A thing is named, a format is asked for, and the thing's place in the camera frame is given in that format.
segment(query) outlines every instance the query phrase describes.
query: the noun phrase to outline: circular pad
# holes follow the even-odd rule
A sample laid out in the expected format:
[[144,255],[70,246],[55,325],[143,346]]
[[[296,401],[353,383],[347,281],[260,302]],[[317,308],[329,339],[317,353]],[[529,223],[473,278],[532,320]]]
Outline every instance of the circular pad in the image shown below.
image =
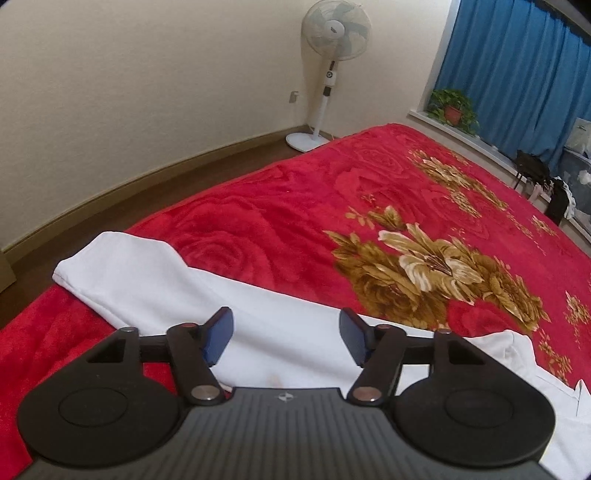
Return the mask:
[[426,378],[397,397],[391,414],[419,450],[464,468],[539,460],[554,430],[548,401],[513,376]]
[[486,390],[459,390],[445,402],[447,414],[467,427],[490,429],[511,420],[513,406],[501,395]]
[[127,410],[125,395],[111,388],[85,388],[60,403],[60,415],[72,425],[101,427],[119,420]]
[[114,466],[172,434],[180,417],[176,396],[139,375],[105,377],[56,376],[25,397],[18,428],[36,456],[74,467]]

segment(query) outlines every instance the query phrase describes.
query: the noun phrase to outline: ribbed surface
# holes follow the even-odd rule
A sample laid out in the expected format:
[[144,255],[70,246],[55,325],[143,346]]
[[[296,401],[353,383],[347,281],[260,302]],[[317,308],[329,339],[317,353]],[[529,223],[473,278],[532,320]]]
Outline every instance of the ribbed surface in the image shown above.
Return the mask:
[[22,480],[551,480],[534,464],[475,472],[413,451],[382,412],[354,407],[338,390],[238,389],[217,407],[197,407],[161,449],[99,471],[37,462]]

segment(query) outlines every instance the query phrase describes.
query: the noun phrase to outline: bolt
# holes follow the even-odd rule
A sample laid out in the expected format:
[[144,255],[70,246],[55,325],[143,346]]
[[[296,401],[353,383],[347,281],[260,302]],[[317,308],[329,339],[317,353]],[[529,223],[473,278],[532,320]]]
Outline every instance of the bolt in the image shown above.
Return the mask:
[[220,389],[213,385],[198,385],[191,390],[191,395],[197,400],[213,400],[220,394]]
[[382,393],[375,387],[357,387],[353,396],[359,401],[374,402],[382,397]]

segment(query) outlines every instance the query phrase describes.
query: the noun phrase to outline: red blanket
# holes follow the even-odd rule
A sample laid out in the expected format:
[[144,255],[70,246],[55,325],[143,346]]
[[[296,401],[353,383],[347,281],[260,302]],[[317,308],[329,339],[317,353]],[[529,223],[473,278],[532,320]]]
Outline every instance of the red blanket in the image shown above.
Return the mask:
[[[544,368],[591,381],[591,261],[494,176],[402,125],[273,164],[129,232],[306,300],[464,336],[526,333]],[[111,331],[52,287],[0,332],[0,480],[30,462],[15,421],[23,396]]]

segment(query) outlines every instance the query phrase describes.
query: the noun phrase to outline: logo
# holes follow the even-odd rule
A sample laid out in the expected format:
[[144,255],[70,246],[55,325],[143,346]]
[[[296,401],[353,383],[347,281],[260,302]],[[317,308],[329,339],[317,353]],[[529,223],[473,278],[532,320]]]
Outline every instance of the logo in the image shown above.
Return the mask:
[[279,400],[281,400],[283,403],[287,403],[287,402],[293,400],[295,398],[295,395],[292,395],[289,392],[283,392],[283,393],[280,393],[279,395],[277,395],[277,398],[279,398]]

